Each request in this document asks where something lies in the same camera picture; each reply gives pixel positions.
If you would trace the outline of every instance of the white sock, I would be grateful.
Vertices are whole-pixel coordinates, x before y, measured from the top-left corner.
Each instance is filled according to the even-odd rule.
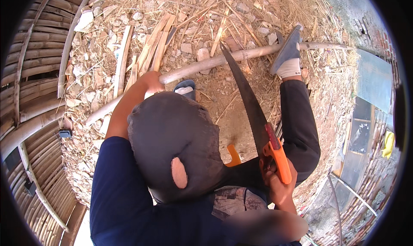
[[[277,70],[277,75],[280,78],[287,78],[291,76],[301,75],[300,69],[300,59],[299,58],[291,58],[285,62],[283,62]]]

